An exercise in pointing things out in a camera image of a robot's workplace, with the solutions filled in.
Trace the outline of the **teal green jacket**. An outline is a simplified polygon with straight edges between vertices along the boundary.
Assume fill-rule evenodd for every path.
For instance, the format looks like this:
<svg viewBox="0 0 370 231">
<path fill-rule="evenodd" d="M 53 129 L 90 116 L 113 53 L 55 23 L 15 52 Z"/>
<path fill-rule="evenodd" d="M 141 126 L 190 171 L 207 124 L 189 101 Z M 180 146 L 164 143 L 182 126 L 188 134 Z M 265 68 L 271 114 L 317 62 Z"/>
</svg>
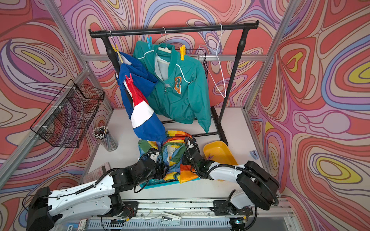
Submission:
<svg viewBox="0 0 370 231">
<path fill-rule="evenodd" d="M 184 56 L 173 45 L 138 41 L 133 57 L 158 80 L 147 100 L 158 115 L 192 124 L 196 119 L 205 132 L 211 126 L 208 82 L 203 65 Z"/>
</svg>

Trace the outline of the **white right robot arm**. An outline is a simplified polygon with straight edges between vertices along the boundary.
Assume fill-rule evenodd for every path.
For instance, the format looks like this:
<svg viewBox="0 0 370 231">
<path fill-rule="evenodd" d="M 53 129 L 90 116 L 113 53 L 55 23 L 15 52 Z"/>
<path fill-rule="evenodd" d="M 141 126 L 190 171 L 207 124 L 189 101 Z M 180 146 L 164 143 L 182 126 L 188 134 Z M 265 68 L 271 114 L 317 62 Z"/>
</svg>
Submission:
<svg viewBox="0 0 370 231">
<path fill-rule="evenodd" d="M 185 160 L 201 179 L 232 182 L 240 187 L 240 190 L 234 190 L 225 201 L 231 214 L 249 206 L 270 210 L 271 206 L 279 205 L 279 183 L 253 161 L 244 165 L 221 164 L 206 160 L 195 147 L 187 148 Z"/>
</svg>

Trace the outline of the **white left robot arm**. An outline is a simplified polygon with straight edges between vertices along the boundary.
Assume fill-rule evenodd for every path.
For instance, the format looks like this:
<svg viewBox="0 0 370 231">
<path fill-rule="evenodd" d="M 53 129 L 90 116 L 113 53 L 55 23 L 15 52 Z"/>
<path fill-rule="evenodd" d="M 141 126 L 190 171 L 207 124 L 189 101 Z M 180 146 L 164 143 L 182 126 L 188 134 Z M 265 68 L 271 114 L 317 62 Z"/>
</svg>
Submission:
<svg viewBox="0 0 370 231">
<path fill-rule="evenodd" d="M 28 231 L 49 231 L 57 223 L 72 218 L 117 217 L 124 205 L 121 192 L 165 176 L 168 167 L 163 161 L 144 157 L 124 168 L 108 170 L 98 180 L 64 190 L 43 187 L 28 206 Z"/>
</svg>

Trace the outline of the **rainbow patchwork jacket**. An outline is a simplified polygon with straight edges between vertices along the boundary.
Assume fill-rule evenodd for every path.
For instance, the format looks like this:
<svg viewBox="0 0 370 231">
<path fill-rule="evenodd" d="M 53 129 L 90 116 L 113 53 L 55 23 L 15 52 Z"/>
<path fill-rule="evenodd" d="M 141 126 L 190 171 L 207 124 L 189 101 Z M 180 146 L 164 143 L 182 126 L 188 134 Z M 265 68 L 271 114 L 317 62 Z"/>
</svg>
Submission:
<svg viewBox="0 0 370 231">
<path fill-rule="evenodd" d="M 184 153 L 187 151 L 185 138 L 196 141 L 194 137 L 183 131 L 167 131 L 167 139 L 160 142 L 139 140 L 138 148 L 142 157 L 149 151 L 156 151 L 155 158 L 160 156 L 165 164 L 165 177 L 163 179 L 174 179 L 180 175 L 182 179 L 197 176 L 195 171 L 189 166 L 183 165 Z"/>
</svg>

